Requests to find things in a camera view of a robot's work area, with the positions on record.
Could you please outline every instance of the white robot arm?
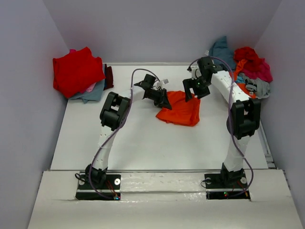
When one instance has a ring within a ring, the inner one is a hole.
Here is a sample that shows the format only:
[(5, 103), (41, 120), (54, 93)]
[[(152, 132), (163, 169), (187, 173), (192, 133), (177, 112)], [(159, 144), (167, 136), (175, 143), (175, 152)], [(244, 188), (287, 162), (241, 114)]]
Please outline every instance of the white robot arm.
[(85, 182), (89, 181), (90, 176), (93, 184), (100, 187), (104, 183), (113, 141), (118, 129), (125, 122), (131, 103), (149, 98), (154, 101), (154, 105), (157, 107), (172, 109), (167, 98), (167, 91), (162, 88), (163, 82), (157, 83), (158, 87), (154, 89), (153, 85), (156, 80), (156, 77), (146, 74), (143, 81), (133, 85), (132, 94), (131, 90), (127, 90), (120, 95), (114, 92), (108, 94), (100, 114), (102, 127), (97, 148), (99, 152), (93, 165), (89, 164), (85, 169)]
[[(232, 188), (238, 180), (244, 177), (243, 156), (250, 137), (259, 127), (261, 103), (259, 99), (252, 99), (235, 82), (232, 82), (226, 68), (223, 65), (215, 65), (211, 57), (202, 57), (198, 59), (197, 63), (198, 67), (189, 67), (188, 69), (192, 73), (191, 79), (183, 81), (186, 93), (185, 99), (188, 101), (192, 98), (190, 88), (193, 89), (197, 98), (207, 96), (210, 93), (208, 86), (213, 84), (230, 104), (227, 129), (233, 136), (230, 138), (227, 157), (224, 160), (220, 175), (217, 177), (206, 174), (205, 177), (214, 177), (216, 186), (219, 188)], [(233, 133), (230, 130), (229, 118), (231, 118)]]

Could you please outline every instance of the white platform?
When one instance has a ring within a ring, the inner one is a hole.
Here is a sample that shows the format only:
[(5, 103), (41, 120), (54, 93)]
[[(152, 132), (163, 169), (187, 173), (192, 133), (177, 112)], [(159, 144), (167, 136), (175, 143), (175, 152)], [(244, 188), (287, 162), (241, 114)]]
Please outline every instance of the white platform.
[[(99, 115), (107, 93), (128, 90), (135, 68), (147, 68), (161, 79), (169, 79), (168, 91), (183, 89), (190, 78), (187, 66), (112, 66), (115, 87), (105, 91), (99, 103), (69, 101), (62, 122), (51, 170), (84, 170), (97, 150), (101, 123)], [(134, 82), (146, 72), (138, 71)], [(167, 124), (155, 116), (160, 111), (149, 99), (132, 105), (125, 127), (114, 141), (109, 170), (220, 169), (228, 146), (227, 102), (210, 86), (201, 99), (200, 122), (195, 127)], [(251, 138), (246, 157), (253, 168), (268, 168), (260, 129)]]
[(204, 173), (123, 173), (121, 201), (78, 201), (72, 171), (44, 172), (29, 229), (301, 229), (281, 170), (256, 170), (248, 200), (206, 200)]

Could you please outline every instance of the gray wall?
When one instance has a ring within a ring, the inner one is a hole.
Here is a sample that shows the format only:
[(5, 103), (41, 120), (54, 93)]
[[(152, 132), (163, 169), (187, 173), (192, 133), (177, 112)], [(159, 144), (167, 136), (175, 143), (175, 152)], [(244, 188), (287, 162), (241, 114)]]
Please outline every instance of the gray wall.
[(262, 122), (275, 163), (286, 170), (305, 226), (304, 12), (304, 0), (283, 0), (256, 51), (270, 63), (274, 77)]
[(1, 0), (0, 41), (0, 228), (25, 229), (66, 105), (52, 58), (68, 49), (41, 0)]
[(190, 62), (222, 35), (254, 46), (281, 0), (44, 0), (69, 48), (106, 62)]

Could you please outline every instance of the teal cloth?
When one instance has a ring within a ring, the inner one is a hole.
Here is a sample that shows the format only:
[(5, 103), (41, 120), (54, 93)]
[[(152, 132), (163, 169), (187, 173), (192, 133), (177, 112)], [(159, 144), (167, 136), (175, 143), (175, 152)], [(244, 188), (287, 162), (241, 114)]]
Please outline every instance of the teal cloth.
[(91, 92), (76, 93), (70, 99), (82, 99), (86, 104), (88, 101), (100, 101), (104, 91), (105, 80), (97, 82)]
[(243, 73), (239, 73), (235, 83), (246, 83), (245, 80), (243, 79), (243, 75), (244, 75)]
[[(224, 60), (232, 70), (236, 69), (236, 63), (233, 59), (234, 51), (228, 48), (227, 37), (219, 38), (209, 50), (209, 56), (218, 57)], [(221, 61), (214, 60), (215, 64), (221, 64)]]

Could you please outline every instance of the fabric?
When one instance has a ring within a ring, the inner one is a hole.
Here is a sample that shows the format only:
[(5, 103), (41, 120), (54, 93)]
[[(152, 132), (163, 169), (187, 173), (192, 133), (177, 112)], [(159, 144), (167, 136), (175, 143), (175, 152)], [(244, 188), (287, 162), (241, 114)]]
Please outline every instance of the fabric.
[(105, 80), (98, 81), (91, 92), (76, 93), (70, 99), (82, 99), (86, 104), (88, 101), (100, 101), (104, 91)]
[(244, 69), (256, 72), (260, 70), (262, 60), (258, 57), (254, 49), (250, 47), (243, 47), (236, 49), (234, 52), (234, 60), (239, 63), (241, 60), (247, 60), (244, 64)]
[(168, 100), (172, 110), (162, 108), (156, 115), (160, 120), (176, 125), (194, 126), (199, 122), (200, 100), (197, 98), (185, 101), (185, 93), (182, 91), (168, 92)]
[(236, 66), (236, 70), (234, 72), (234, 81), (237, 80), (237, 75), (242, 71), (242, 69), (244, 68), (244, 65), (248, 62), (248, 60), (243, 59), (240, 62), (238, 62), (237, 66)]
[[(236, 63), (233, 59), (234, 51), (228, 48), (227, 37), (219, 38), (209, 50), (209, 55), (218, 57), (228, 63), (232, 70), (236, 69)], [(221, 64), (221, 61), (213, 60), (215, 64)]]
[(104, 90), (105, 88), (107, 87), (107, 72), (106, 72), (106, 69), (107, 69), (107, 64), (103, 64), (103, 71), (104, 71), (104, 74), (105, 74), (105, 86), (104, 86)]
[[(75, 49), (70, 49), (70, 52), (69, 53), (74, 53), (76, 52)], [(103, 64), (103, 73), (105, 74), (105, 65)], [(80, 93), (84, 93), (84, 92), (92, 92), (94, 86), (95, 86), (96, 83), (93, 83), (91, 84), (86, 90), (82, 90)]]
[(265, 62), (265, 59), (262, 59), (262, 62), (260, 64), (259, 71), (252, 72), (246, 69), (243, 69), (242, 72), (245, 73), (246, 76), (248, 76), (250, 79), (261, 79), (263, 81), (266, 81), (270, 83), (273, 80), (273, 77), (271, 75), (270, 66)]
[(260, 78), (257, 78), (256, 80), (250, 79), (247, 77), (244, 73), (240, 73), (240, 76), (245, 81), (245, 87), (248, 89), (248, 84), (254, 84), (255, 86), (255, 95), (260, 98), (268, 98), (270, 96), (270, 84), (268, 82), (265, 82), (261, 80)]
[(255, 93), (250, 92), (247, 88), (246, 88), (246, 84), (245, 83), (237, 83), (237, 85), (243, 90), (243, 92), (245, 92), (248, 96), (250, 96), (251, 98), (255, 99)]
[(244, 73), (239, 73), (238, 76), (237, 76), (237, 80), (235, 81), (235, 83), (246, 83), (242, 77), (241, 74), (244, 74)]
[(66, 98), (87, 89), (91, 84), (105, 79), (102, 59), (94, 58), (88, 47), (53, 59), (53, 87)]
[(106, 86), (105, 89), (113, 88), (113, 74), (112, 74), (112, 67), (106, 68)]

